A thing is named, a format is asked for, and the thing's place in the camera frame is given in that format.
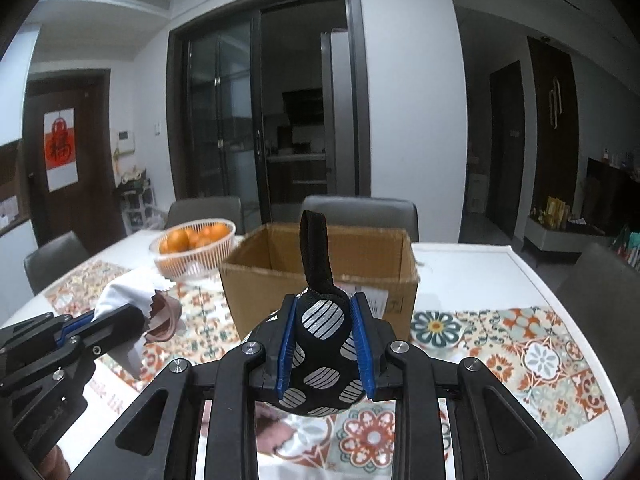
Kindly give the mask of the left hand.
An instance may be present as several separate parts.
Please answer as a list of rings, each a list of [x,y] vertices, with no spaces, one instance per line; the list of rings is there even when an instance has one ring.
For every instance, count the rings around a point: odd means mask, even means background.
[[[70,476],[70,466],[58,445],[52,448],[37,469],[44,480],[67,480]]]

